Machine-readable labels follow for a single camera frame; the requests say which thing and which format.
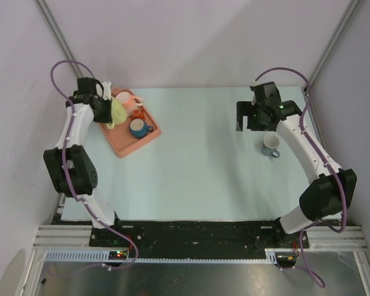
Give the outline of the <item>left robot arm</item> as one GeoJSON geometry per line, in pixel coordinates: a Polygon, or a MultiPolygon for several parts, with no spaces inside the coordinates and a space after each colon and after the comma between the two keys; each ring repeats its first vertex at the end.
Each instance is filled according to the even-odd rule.
{"type": "Polygon", "coordinates": [[[45,150],[43,159],[54,189],[83,205],[94,228],[104,229],[103,239],[120,245],[124,230],[115,224],[117,214],[97,191],[98,174],[84,144],[92,122],[112,122],[112,92],[109,81],[77,79],[78,89],[67,97],[67,119],[55,148],[45,150]]]}

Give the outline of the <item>small orange mug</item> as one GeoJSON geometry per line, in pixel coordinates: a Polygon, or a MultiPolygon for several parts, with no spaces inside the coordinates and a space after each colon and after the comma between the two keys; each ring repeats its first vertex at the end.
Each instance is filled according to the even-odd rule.
{"type": "Polygon", "coordinates": [[[134,109],[131,112],[131,119],[132,120],[140,119],[140,120],[144,120],[144,121],[146,120],[144,112],[140,109],[134,109]]]}

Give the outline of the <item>pale yellow mug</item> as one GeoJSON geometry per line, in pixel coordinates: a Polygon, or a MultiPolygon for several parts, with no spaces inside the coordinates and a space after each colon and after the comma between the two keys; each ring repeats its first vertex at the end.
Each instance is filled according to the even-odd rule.
{"type": "Polygon", "coordinates": [[[128,118],[126,109],[121,102],[116,99],[112,99],[111,117],[111,122],[106,124],[106,127],[110,130],[114,129],[117,125],[124,123],[128,118]]]}

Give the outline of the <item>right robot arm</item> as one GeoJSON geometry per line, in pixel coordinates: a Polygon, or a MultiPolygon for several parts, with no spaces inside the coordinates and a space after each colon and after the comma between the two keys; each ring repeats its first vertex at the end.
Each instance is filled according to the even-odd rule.
{"type": "Polygon", "coordinates": [[[251,101],[236,104],[236,130],[276,132],[300,162],[308,187],[299,198],[299,205],[278,218],[273,241],[287,247],[295,233],[314,226],[325,217],[341,213],[342,224],[355,191],[357,176],[352,169],[344,170],[309,132],[303,112],[294,101],[283,101],[274,82],[250,86],[251,101]]]}

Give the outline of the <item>dark blue striped mug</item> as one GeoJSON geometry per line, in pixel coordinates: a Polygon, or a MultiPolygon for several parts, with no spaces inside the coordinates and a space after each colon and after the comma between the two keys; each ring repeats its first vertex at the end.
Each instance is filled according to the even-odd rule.
{"type": "Polygon", "coordinates": [[[130,122],[129,130],[134,138],[142,139],[149,133],[153,132],[154,127],[152,125],[148,125],[144,120],[136,119],[130,122]]]}

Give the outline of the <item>large pink mug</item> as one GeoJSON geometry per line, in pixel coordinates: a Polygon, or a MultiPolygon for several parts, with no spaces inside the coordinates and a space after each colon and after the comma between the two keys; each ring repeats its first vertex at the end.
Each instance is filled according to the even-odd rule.
{"type": "Polygon", "coordinates": [[[144,105],[144,99],[128,91],[118,93],[115,99],[122,104],[128,116],[130,116],[134,110],[144,105]]]}

